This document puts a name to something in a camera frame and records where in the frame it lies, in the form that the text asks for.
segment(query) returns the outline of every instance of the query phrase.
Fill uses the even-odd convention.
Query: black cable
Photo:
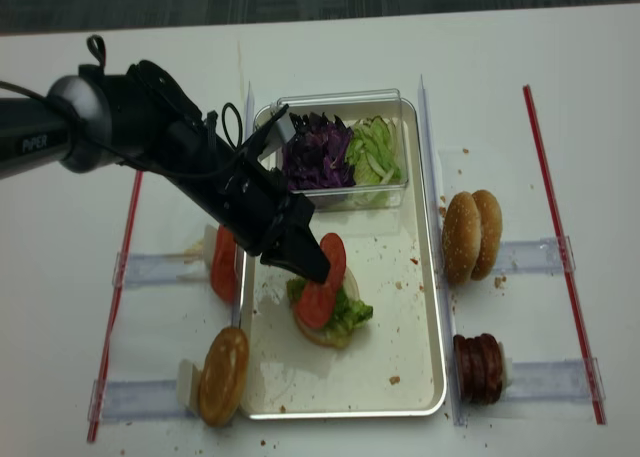
[[[229,137],[229,132],[227,132],[227,122],[226,122],[227,109],[231,109],[233,113],[236,114],[236,119],[238,119],[238,143],[237,144],[234,144],[233,142],[231,142],[231,138]],[[238,109],[236,108],[236,106],[233,105],[231,102],[227,102],[226,104],[224,104],[224,107],[222,107],[222,130],[224,130],[224,136],[226,137],[227,142],[229,142],[229,145],[231,146],[231,148],[233,150],[237,150],[237,148],[240,147],[240,144],[242,144],[242,117],[240,117],[240,112],[238,112]]]
[[[62,117],[65,118],[65,120],[70,120],[75,124],[81,124],[82,121],[77,119],[75,116],[71,115],[68,111],[66,111],[66,109],[64,109],[62,106],[56,105],[53,101],[47,99],[46,97],[38,94],[37,92],[34,92],[32,90],[26,89],[24,87],[20,87],[19,85],[15,85],[15,84],[10,84],[9,82],[4,82],[0,80],[0,89],[4,89],[4,90],[8,90],[9,92],[15,92],[16,94],[20,94],[20,95],[24,95],[25,97],[29,97],[31,99],[37,100],[38,102],[40,102],[42,105],[44,105],[45,107],[47,107],[48,109],[52,110],[53,112],[56,112],[58,114],[60,114]],[[236,116],[238,117],[238,123],[240,124],[240,129],[242,130],[242,122],[240,121],[240,114],[238,113],[238,109],[235,108],[235,106],[231,103],[227,103],[225,104],[225,108],[229,106],[232,107],[232,110],[234,111],[234,113],[236,114]],[[222,117],[223,117],[223,126],[224,126],[224,108],[222,111]],[[182,179],[182,180],[205,180],[205,179],[211,179],[214,177],[217,177],[218,175],[222,174],[223,172],[225,172],[229,165],[223,167],[222,169],[218,169],[215,170],[213,172],[207,172],[206,174],[185,174],[182,172],[172,172],[170,170],[166,170],[166,169],[152,169],[150,168],[147,164],[145,164],[144,162],[141,162],[137,159],[134,159],[133,157],[128,156],[127,154],[125,154],[124,152],[120,152],[117,149],[114,149],[113,147],[111,147],[110,145],[107,144],[103,144],[102,142],[98,142],[97,140],[93,140],[93,139],[88,139],[88,138],[84,138],[82,139],[83,142],[88,142],[92,145],[95,145],[96,147],[99,147],[103,150],[106,150],[107,152],[110,152],[111,154],[120,157],[123,162],[125,162],[126,164],[128,164],[129,166],[133,167],[136,170],[142,170],[142,171],[146,171],[146,172],[151,172],[152,174],[158,174],[161,175],[163,177],[167,177],[169,179]]]

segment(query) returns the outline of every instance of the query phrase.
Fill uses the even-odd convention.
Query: metal tray
[[[392,110],[384,103],[372,105],[375,113],[362,103],[332,108],[347,125]],[[361,114],[353,115],[354,109]],[[337,232],[343,238],[360,295],[374,307],[373,319],[349,347],[328,349],[305,339],[284,295],[291,274],[243,254],[240,313],[234,321],[251,342],[241,403],[249,418],[424,416],[442,405],[446,380],[423,164],[416,111],[406,100],[402,115],[409,183],[401,205],[317,213],[311,222],[316,237]],[[255,121],[266,118],[268,108]],[[392,385],[395,376],[400,381]]]

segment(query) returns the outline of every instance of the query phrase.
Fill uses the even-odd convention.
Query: white table
[[[202,110],[242,104],[249,80],[257,108],[282,95],[388,87],[415,102],[423,74],[433,132],[445,141],[512,125],[512,117],[484,115],[530,84],[608,426],[492,419],[454,428],[447,404],[414,420],[236,419],[220,431],[195,422],[104,425],[88,446],[87,405],[133,173],[110,167],[79,176],[53,164],[0,182],[3,455],[632,454],[640,425],[638,22],[640,5],[624,5],[102,34],[110,73],[152,60]],[[91,60],[86,36],[0,38],[0,79],[46,92]],[[344,51],[348,45],[360,53]]]

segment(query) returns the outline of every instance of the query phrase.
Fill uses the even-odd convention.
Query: plastic container
[[[399,181],[386,185],[356,185],[333,189],[304,190],[315,204],[316,210],[357,210],[398,207],[409,181],[407,172],[406,136],[402,125],[402,101],[395,89],[344,94],[326,94],[306,97],[284,97],[275,106],[265,107],[256,115],[254,126],[258,127],[271,116],[272,108],[289,105],[289,111],[298,115],[325,113],[329,119],[337,115],[350,126],[361,119],[382,117],[396,128],[395,156],[400,168]],[[263,161],[266,168],[282,167],[282,151],[279,150]]]

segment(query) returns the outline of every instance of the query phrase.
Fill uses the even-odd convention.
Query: purple cabbage
[[[354,167],[345,160],[353,130],[340,117],[290,114],[296,135],[283,149],[282,172],[289,190],[352,187]]]

